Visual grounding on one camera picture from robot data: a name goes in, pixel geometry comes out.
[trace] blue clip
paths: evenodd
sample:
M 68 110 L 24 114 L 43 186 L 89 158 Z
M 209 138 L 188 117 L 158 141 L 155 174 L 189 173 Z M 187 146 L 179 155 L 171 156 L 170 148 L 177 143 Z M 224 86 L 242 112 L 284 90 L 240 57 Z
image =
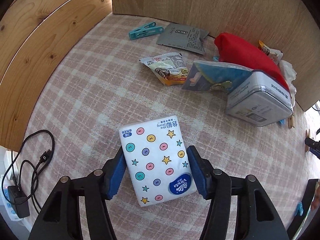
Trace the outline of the blue clip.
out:
M 301 202 L 297 205 L 296 212 L 295 212 L 294 216 L 298 215 L 298 213 L 299 213 L 299 216 L 303 215 L 303 207 L 302 207 Z
M 163 30 L 164 30 L 163 27 L 161 26 L 156 27 L 156 23 L 151 22 L 130 31 L 128 34 L 129 34 L 130 40 L 134 40 L 141 37 L 159 34 L 163 32 Z
M 217 56 L 212 57 L 212 60 L 213 60 L 214 62 L 219 62 L 219 57 L 217 57 Z
M 284 125 L 284 121 L 285 121 L 285 119 L 282 119 L 282 120 L 279 121 L 279 123 L 280 123 L 281 125 Z

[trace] plaid tablecloth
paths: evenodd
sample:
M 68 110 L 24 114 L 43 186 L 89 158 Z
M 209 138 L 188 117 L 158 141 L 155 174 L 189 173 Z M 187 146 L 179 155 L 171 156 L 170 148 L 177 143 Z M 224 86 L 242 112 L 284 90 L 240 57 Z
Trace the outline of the plaid tablecloth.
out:
M 226 95 L 195 93 L 181 86 L 164 86 L 142 57 L 178 51 L 187 59 L 210 60 L 218 55 L 213 38 L 204 41 L 204 56 L 156 45 L 157 35 L 129 40 L 128 32 L 154 19 L 109 15 L 96 25 L 59 64 L 45 86 L 28 124 L 26 136 L 50 130 L 56 139 L 52 162 L 41 175 L 36 195 L 41 204 L 63 175 L 83 177 L 113 158 L 120 147 L 118 128 L 134 122 L 176 114 L 185 145 L 195 145 L 201 156 L 231 176 L 254 174 L 269 194 L 284 225 L 293 218 L 307 180 L 320 177 L 320 160 L 304 152 L 305 130 L 320 127 L 316 112 L 295 107 L 295 128 L 272 124 L 257 128 L 224 113 Z M 155 20 L 158 25 L 168 22 Z M 37 163 L 50 147 L 50 138 L 33 138 L 21 159 Z M 22 174 L 29 192 L 31 169 Z M 28 221 L 36 212 L 32 204 Z M 141 208 L 126 171 L 119 192 L 107 201 L 110 218 L 122 239 L 198 239 L 209 207 L 198 192 L 166 203 Z M 84 239 L 89 239 L 81 200 Z M 227 239 L 233 239 L 236 197 L 232 198 Z

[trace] plastic box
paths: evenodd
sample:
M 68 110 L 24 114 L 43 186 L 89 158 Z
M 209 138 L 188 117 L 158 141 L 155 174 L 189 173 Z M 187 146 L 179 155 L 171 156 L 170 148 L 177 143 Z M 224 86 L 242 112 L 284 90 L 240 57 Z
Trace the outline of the plastic box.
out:
M 226 114 L 265 126 L 293 114 L 290 93 L 263 71 L 252 74 L 228 95 Z

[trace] vinda logo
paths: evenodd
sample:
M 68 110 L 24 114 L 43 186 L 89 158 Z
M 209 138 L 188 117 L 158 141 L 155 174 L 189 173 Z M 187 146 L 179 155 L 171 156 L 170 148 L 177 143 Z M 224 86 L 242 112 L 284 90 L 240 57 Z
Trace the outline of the vinda logo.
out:
M 191 186 L 191 175 L 184 173 L 169 184 L 169 192 L 180 195 L 186 192 Z
M 271 84 L 271 87 L 274 88 L 275 90 L 277 90 L 280 94 L 283 94 L 285 96 L 285 98 L 288 99 L 288 96 L 285 95 L 279 88 L 277 88 L 275 85 Z

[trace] snack wrapper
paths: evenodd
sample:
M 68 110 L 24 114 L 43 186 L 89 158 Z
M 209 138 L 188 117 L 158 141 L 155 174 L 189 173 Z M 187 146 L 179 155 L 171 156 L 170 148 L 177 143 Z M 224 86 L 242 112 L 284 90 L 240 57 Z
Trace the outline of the snack wrapper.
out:
M 264 44 L 262 41 L 259 41 L 258 48 L 266 54 L 269 58 L 273 60 L 273 62 L 278 65 L 283 53 L 282 51 L 279 51 L 278 49 L 271 49 L 266 44 Z
M 177 52 L 145 57 L 140 61 L 149 67 L 161 83 L 166 86 L 182 85 L 189 73 L 182 55 Z

